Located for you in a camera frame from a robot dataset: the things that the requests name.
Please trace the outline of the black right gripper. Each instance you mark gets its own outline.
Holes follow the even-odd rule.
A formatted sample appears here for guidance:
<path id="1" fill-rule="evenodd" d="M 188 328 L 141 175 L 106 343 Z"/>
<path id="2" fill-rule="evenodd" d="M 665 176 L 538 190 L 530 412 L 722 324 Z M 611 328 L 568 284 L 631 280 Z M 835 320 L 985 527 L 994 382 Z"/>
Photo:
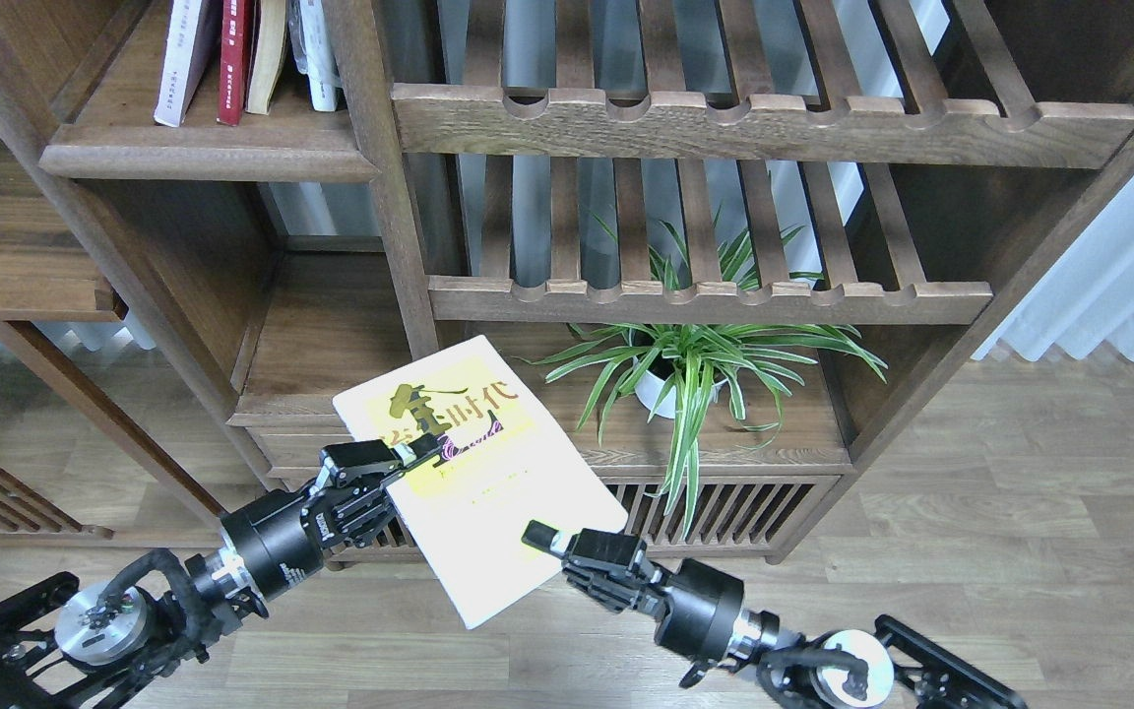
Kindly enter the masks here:
<path id="1" fill-rule="evenodd" d="M 705 562 L 682 562 L 671 573 L 648 560 L 638 535 L 590 527 L 567 535 L 538 520 L 522 542 L 562 562 L 567 582 L 604 609 L 651 616 L 654 642 L 672 655 L 706 666 L 733 657 L 743 666 L 775 650 L 775 614 L 744 609 L 742 579 Z"/>

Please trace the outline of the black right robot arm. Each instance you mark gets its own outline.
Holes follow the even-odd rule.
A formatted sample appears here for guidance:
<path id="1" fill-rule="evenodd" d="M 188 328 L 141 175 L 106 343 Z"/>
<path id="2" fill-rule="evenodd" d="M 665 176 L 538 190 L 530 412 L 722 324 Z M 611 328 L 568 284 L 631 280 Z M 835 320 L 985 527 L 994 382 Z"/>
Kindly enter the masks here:
<path id="1" fill-rule="evenodd" d="M 806 638 L 775 613 L 743 605 L 741 579 L 694 559 L 666 569 L 638 535 L 564 533 L 531 521 L 524 545 L 561 562 L 564 579 L 608 611 L 655 621 L 654 641 L 689 660 L 680 686 L 711 669 L 745 674 L 782 708 L 877 708 L 905 687 L 919 708 L 1022 708 L 1025 700 L 892 616 L 872 632 L 839 628 Z"/>

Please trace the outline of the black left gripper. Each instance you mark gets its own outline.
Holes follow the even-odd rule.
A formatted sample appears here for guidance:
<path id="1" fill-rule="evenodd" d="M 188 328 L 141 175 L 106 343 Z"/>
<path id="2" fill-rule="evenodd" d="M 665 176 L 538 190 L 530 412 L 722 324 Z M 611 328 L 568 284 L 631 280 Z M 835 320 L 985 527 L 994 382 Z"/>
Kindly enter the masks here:
<path id="1" fill-rule="evenodd" d="M 247 591 L 268 602 L 321 569 L 330 552 L 369 548 L 395 520 L 387 487 L 442 450 L 424 432 L 388 447 L 381 439 L 327 445 L 319 490 L 271 490 L 220 517 L 225 545 L 213 552 L 213 597 Z"/>

